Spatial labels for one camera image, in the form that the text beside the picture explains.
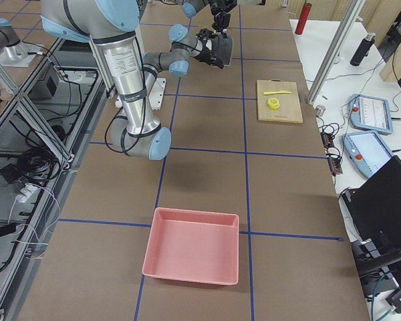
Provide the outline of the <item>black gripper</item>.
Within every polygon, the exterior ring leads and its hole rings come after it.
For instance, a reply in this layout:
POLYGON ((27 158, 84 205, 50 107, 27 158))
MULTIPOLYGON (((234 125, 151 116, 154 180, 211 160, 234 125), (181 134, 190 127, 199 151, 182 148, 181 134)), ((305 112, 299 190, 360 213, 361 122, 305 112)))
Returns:
POLYGON ((222 28, 220 33, 222 37, 228 37, 227 28, 231 20, 231 10, 237 6, 236 0, 212 0, 209 1, 211 14, 214 22, 213 28, 222 28))
POLYGON ((210 66, 215 66, 219 69, 224 68, 224 63, 219 57, 219 39, 215 37, 212 40, 201 41, 202 50, 200 52, 200 62, 210 66))

